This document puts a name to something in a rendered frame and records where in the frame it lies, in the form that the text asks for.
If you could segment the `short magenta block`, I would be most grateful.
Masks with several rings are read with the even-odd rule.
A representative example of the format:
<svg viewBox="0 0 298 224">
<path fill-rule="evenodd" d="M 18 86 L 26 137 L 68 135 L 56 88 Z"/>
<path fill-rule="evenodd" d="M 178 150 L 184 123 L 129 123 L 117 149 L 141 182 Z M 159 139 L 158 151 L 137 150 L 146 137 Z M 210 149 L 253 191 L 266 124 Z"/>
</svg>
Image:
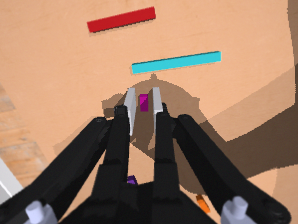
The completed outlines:
<svg viewBox="0 0 298 224">
<path fill-rule="evenodd" d="M 140 94 L 140 111 L 148 111 L 148 94 Z"/>
</svg>

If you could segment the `red rod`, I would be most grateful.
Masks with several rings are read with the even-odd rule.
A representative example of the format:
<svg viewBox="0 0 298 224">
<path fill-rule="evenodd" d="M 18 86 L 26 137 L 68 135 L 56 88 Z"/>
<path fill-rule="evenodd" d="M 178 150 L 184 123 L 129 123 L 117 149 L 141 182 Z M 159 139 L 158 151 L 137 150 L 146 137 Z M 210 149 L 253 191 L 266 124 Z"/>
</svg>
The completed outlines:
<svg viewBox="0 0 298 224">
<path fill-rule="evenodd" d="M 154 7 L 149 7 L 141 10 L 136 10 L 124 14 L 90 21 L 87 22 L 87 25 L 90 33 L 92 33 L 154 18 L 156 18 L 155 9 Z"/>
</svg>

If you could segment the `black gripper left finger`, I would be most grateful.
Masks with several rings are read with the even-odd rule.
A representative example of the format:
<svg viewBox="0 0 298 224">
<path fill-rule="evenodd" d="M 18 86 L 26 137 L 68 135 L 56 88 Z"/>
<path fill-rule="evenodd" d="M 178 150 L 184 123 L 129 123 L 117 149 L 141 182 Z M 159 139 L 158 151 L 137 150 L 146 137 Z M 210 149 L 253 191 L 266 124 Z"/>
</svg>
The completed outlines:
<svg viewBox="0 0 298 224">
<path fill-rule="evenodd" d="M 0 204 L 0 224 L 57 224 L 105 150 L 80 224 L 117 224 L 135 113 L 135 88 L 129 88 L 114 119 L 94 118 L 31 184 Z"/>
</svg>

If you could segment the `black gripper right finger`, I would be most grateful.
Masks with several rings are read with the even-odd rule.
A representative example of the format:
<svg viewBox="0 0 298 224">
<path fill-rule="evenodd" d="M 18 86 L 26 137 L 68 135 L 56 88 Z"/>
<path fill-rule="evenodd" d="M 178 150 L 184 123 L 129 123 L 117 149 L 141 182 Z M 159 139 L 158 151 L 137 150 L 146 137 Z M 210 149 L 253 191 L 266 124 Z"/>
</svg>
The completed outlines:
<svg viewBox="0 0 298 224">
<path fill-rule="evenodd" d="M 173 138 L 221 224 L 290 224 L 288 209 L 247 180 L 190 115 L 170 116 L 159 87 L 153 87 L 153 115 L 152 224 L 186 224 Z"/>
</svg>

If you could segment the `turquoise rod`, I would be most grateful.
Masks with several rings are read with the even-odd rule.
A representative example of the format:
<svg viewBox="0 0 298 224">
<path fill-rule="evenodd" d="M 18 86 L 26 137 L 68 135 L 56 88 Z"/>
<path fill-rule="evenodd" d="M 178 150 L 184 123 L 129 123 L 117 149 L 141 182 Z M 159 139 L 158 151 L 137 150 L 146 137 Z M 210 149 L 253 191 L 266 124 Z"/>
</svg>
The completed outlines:
<svg viewBox="0 0 298 224">
<path fill-rule="evenodd" d="M 132 63 L 133 74 L 221 61 L 221 52 L 213 51 L 173 58 Z"/>
</svg>

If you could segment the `orange rod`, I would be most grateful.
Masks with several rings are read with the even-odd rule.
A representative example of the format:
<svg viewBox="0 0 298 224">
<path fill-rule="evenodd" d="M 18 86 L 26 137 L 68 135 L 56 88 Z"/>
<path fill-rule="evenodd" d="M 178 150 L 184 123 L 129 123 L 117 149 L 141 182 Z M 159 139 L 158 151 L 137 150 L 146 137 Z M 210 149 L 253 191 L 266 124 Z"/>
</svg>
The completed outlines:
<svg viewBox="0 0 298 224">
<path fill-rule="evenodd" d="M 201 194 L 196 196 L 196 200 L 198 202 L 198 204 L 200 205 L 200 207 L 206 212 L 209 213 L 210 209 L 209 206 L 207 205 L 207 203 L 205 202 L 204 198 L 202 197 Z"/>
</svg>

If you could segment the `purple rod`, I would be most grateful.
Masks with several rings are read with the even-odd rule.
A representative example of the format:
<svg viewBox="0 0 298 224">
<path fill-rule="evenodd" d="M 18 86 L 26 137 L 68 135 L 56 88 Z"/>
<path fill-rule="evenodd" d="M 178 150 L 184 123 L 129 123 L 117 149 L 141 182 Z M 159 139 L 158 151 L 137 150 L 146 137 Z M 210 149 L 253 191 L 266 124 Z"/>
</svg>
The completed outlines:
<svg viewBox="0 0 298 224">
<path fill-rule="evenodd" d="M 134 175 L 128 176 L 127 182 L 132 183 L 132 184 L 138 184 L 135 177 L 134 177 Z"/>
</svg>

